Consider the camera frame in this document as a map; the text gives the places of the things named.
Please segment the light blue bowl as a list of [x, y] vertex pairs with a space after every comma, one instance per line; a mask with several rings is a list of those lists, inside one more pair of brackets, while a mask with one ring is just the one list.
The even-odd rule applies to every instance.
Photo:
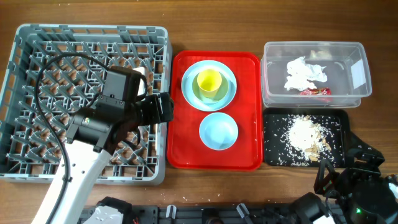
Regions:
[[239, 135], [238, 125], [226, 113], [211, 113], [200, 123], [202, 143], [214, 151], [224, 151], [235, 144]]

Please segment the white napkin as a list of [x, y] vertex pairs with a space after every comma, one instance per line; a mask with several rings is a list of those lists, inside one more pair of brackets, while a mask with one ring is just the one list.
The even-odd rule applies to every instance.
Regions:
[[296, 58], [287, 63], [287, 81], [284, 85], [286, 90], [304, 91], [307, 89], [317, 89], [314, 82], [325, 83], [328, 80], [322, 67], [317, 64], [309, 64], [305, 61], [305, 56]]

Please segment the red candy wrapper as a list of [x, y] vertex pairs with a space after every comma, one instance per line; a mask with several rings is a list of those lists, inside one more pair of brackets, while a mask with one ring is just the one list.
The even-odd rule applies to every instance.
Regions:
[[317, 88], [317, 89], [306, 89], [300, 92], [301, 95], [330, 95], [331, 90], [329, 88]]

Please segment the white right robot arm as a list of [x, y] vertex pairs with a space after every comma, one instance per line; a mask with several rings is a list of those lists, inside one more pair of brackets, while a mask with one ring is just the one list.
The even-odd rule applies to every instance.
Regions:
[[381, 152], [351, 133], [346, 168], [337, 172], [328, 160], [320, 162], [313, 186], [289, 206], [289, 223], [341, 223], [328, 203], [334, 199], [347, 223], [397, 223], [397, 177], [383, 177]]

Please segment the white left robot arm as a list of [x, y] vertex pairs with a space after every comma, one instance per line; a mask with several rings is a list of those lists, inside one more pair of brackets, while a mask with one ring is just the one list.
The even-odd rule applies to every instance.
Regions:
[[66, 142], [60, 144], [62, 161], [33, 222], [76, 223], [118, 144], [137, 149], [127, 134], [138, 133], [140, 126], [169, 122], [173, 112], [174, 102], [163, 92], [142, 101], [136, 96], [123, 101], [99, 95], [95, 106], [73, 113]]

